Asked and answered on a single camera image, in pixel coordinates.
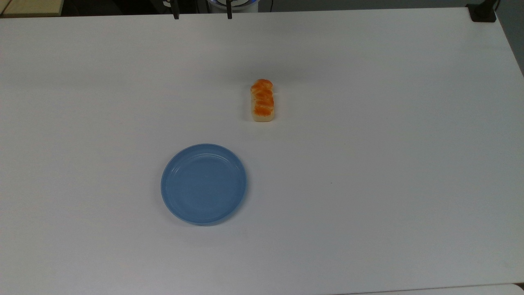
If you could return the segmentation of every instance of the plate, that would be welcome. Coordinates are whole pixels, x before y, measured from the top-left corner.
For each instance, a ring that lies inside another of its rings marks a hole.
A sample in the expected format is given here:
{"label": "plate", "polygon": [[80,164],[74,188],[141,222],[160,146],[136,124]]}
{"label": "plate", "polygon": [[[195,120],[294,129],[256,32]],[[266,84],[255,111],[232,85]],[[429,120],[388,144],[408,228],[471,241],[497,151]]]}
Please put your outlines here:
{"label": "plate", "polygon": [[181,220],[212,225],[240,206],[247,176],[240,159],[216,144],[190,146],[169,161],[161,180],[162,198]]}

